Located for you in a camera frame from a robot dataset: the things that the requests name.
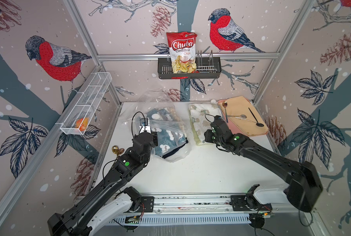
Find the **light green fluffy blanket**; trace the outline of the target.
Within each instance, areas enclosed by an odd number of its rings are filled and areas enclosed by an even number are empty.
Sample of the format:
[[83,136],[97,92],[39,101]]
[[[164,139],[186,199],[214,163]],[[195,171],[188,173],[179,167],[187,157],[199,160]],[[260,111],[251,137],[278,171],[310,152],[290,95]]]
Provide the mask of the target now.
[[189,105],[189,116],[194,140],[197,146],[204,144],[204,133],[207,130],[208,121],[205,114],[208,110],[201,103],[192,103]]

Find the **white teal patterned blanket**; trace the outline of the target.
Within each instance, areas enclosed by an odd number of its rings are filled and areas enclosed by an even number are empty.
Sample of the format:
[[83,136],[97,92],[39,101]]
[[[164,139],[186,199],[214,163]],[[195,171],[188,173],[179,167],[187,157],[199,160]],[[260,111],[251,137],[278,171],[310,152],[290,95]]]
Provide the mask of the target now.
[[222,113],[217,104],[213,103],[191,103],[188,106],[191,130],[193,132],[194,140],[197,146],[205,144],[204,133],[211,129],[210,122],[206,119],[205,115],[210,114],[212,119],[216,115],[221,116]]

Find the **teal cloud pattern blanket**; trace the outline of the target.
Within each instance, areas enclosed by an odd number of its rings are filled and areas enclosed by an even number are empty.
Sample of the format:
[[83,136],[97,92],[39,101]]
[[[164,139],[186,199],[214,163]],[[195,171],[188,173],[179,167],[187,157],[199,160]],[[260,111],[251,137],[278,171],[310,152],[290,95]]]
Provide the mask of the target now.
[[[159,114],[160,120],[153,120],[152,115]],[[175,154],[188,143],[185,125],[173,107],[154,108],[146,113],[151,132],[157,132],[158,146],[155,154],[162,158],[174,160]]]

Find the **clear plastic vacuum bag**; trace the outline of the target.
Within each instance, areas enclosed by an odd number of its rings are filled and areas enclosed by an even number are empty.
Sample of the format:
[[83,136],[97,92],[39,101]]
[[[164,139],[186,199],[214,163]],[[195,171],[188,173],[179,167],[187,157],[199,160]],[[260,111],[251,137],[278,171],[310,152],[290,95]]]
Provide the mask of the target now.
[[174,163],[190,154],[186,124],[166,92],[146,91],[136,103],[128,105],[121,118],[134,134],[145,131],[157,134],[158,145],[152,151],[157,157]]

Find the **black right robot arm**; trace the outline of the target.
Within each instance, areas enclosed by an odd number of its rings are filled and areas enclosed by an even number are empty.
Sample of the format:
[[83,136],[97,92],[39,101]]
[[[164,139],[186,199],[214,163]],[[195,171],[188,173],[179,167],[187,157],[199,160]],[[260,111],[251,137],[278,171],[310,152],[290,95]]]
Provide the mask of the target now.
[[282,157],[254,142],[243,134],[232,134],[221,116],[214,116],[205,141],[222,147],[225,152],[248,158],[278,175],[289,186],[284,190],[291,205],[302,212],[310,212],[323,191],[315,166]]

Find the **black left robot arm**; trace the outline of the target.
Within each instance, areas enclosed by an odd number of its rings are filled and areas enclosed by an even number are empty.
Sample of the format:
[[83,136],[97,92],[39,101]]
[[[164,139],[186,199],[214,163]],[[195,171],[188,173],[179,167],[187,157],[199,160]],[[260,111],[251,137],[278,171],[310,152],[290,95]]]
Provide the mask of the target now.
[[140,208],[141,194],[125,185],[145,168],[158,145],[157,133],[142,132],[132,147],[118,157],[112,168],[80,202],[47,221],[52,236],[93,236],[111,219]]

